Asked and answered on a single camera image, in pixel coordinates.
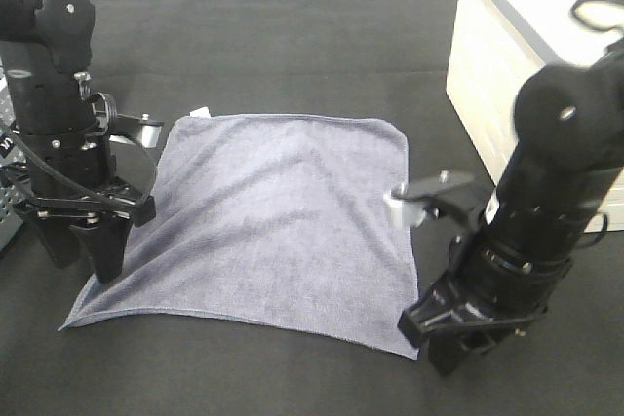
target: black cable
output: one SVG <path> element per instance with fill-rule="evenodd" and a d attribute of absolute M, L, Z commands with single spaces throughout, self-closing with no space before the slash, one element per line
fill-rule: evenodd
<path fill-rule="evenodd" d="M 28 147 L 28 145 L 26 145 L 23 142 L 23 140 L 21 140 L 21 138 L 15 132 L 13 132 L 11 127 L 9 127 L 2 119 L 0 119 L 0 129 L 2 130 L 2 132 L 7 134 L 11 138 L 11 140 L 16 145 L 16 147 L 19 148 L 34 165 L 36 165 L 39 169 L 41 169 L 47 175 L 49 175 L 50 177 L 53 177 L 56 181 L 74 190 L 75 192 L 78 192 L 80 195 L 97 200 L 98 202 L 101 202 L 102 204 L 113 208 L 113 210 L 116 209 L 116 210 L 121 210 L 124 212 L 130 212 L 130 211 L 134 211 L 137 208 L 140 208 L 149 198 L 149 195 L 152 191 L 154 183 L 156 182 L 156 177 L 158 174 L 158 168 L 157 168 L 156 162 L 154 161 L 152 156 L 147 152 L 147 150 L 143 147 L 143 145 L 141 145 L 135 138 L 133 138 L 132 136 L 128 134 L 122 134 L 120 136 L 125 137 L 128 141 L 130 141 L 132 144 L 138 147 L 138 149 L 143 153 L 143 155 L 147 157 L 147 159 L 152 165 L 152 173 L 151 173 L 149 182 L 147 184 L 147 189 L 142 194 L 142 196 L 132 205 L 115 202 L 114 200 L 111 200 L 108 197 L 104 197 L 101 194 L 94 192 L 93 190 L 88 189 L 87 187 L 84 187 L 80 185 L 79 183 L 66 177 L 65 175 L 61 174 L 60 172 L 55 170 L 53 167 L 48 165 L 44 160 L 42 160 L 34 151 L 32 151 L 30 147 Z"/>

